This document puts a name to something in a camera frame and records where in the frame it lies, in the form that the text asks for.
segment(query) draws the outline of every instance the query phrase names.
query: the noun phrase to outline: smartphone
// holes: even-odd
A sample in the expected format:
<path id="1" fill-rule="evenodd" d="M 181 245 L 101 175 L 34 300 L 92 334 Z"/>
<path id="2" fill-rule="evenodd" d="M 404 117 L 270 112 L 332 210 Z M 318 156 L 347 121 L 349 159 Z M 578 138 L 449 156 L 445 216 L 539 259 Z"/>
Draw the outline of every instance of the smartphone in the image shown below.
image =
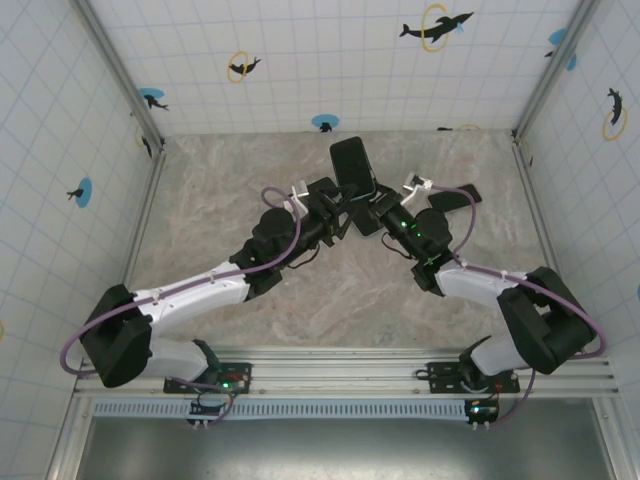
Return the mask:
<path id="1" fill-rule="evenodd" d="M 478 193 L 478 190 L 476 190 L 476 187 L 472 184 L 469 183 L 458 188 L 470 193 L 474 202 L 480 203 L 482 201 L 482 197 Z M 457 210 L 458 208 L 468 207 L 471 205 L 469 203 L 469 199 L 465 195 L 456 192 L 438 192 L 433 195 L 429 195 L 429 203 L 433 208 L 441 211 L 442 213 L 447 213 L 452 210 Z"/>
<path id="2" fill-rule="evenodd" d="M 356 186 L 352 202 L 370 198 L 376 194 L 376 178 L 360 137 L 334 143 L 329 147 L 329 153 L 338 186 Z"/>

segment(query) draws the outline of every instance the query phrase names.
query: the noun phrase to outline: marble floor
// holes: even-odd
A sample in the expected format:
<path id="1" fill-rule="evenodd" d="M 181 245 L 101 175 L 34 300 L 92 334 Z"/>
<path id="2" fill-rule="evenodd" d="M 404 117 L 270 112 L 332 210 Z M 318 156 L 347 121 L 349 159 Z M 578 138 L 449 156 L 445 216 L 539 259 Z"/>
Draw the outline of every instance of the marble floor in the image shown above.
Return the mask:
<path id="1" fill-rule="evenodd" d="M 483 197 L 463 256 L 529 271 L 542 251 L 507 132 L 359 134 L 378 180 L 400 189 L 411 171 L 444 186 L 474 183 Z M 218 265 L 238 251 L 266 208 L 260 190 L 333 177 L 329 146 L 348 133 L 173 137 L 133 273 L 134 289 L 161 286 Z M 426 206 L 414 203 L 413 213 Z M 448 214 L 453 245 L 470 209 Z M 212 345 L 464 347 L 506 331 L 492 310 L 422 292 L 411 261 L 352 228 L 333 248 L 267 295 L 209 312 L 171 332 Z"/>

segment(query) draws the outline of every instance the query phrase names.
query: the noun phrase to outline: grid pattern wall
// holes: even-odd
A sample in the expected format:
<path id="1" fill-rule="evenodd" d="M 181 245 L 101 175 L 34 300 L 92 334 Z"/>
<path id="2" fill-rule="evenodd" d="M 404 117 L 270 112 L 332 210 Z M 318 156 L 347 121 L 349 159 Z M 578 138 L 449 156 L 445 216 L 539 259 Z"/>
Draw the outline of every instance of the grid pattern wall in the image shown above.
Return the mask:
<path id="1" fill-rule="evenodd" d="M 578 0 L 92 4 L 171 135 L 513 128 Z"/>
<path id="2" fill-rule="evenodd" d="M 121 278 L 151 170 L 65 0 L 0 3 L 0 478 L 42 478 L 74 378 L 58 352 Z"/>
<path id="3" fill-rule="evenodd" d="M 605 2 L 579 50 L 528 139 L 531 172 L 564 278 L 609 336 L 639 429 L 640 2 Z"/>

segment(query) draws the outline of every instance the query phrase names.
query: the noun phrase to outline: enclosure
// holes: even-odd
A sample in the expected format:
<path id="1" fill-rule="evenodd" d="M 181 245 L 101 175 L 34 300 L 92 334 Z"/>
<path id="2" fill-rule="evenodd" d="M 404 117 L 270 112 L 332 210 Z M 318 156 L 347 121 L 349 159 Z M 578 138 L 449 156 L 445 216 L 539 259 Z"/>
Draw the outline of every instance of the enclosure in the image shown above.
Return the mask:
<path id="1" fill-rule="evenodd" d="M 637 1 L 7 0 L 0 59 L 0 478 L 637 478 Z M 331 146 L 355 136 L 378 185 L 472 184 L 475 220 L 446 213 L 451 247 L 472 225 L 469 264 L 557 271 L 605 356 L 538 375 L 474 445 L 484 433 L 451 420 L 472 423 L 475 397 L 414 372 L 509 335 L 504 315 L 423 291 L 384 229 L 351 225 L 266 294 L 163 333 L 252 364 L 202 441 L 185 419 L 206 417 L 162 393 L 166 375 L 105 389 L 61 368 L 109 287 L 229 260 L 269 208 L 263 187 L 336 181 Z M 77 343 L 74 368 L 83 356 Z M 517 371 L 522 390 L 532 376 Z M 169 437 L 184 437 L 175 458 Z M 340 446 L 305 446 L 320 442 Z"/>

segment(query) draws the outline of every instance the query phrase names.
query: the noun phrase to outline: ventilation grille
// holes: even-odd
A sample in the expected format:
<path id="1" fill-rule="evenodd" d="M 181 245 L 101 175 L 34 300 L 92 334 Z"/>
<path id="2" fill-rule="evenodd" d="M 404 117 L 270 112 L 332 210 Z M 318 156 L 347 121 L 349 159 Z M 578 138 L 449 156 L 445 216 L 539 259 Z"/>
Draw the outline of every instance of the ventilation grille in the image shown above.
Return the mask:
<path id="1" fill-rule="evenodd" d="M 203 401 L 213 405 L 219 401 Z M 190 418 L 191 400 L 184 399 L 99 399 L 97 417 Z M 259 400 L 237 399 L 229 420 L 283 418 L 431 418 L 466 420 L 463 400 Z"/>

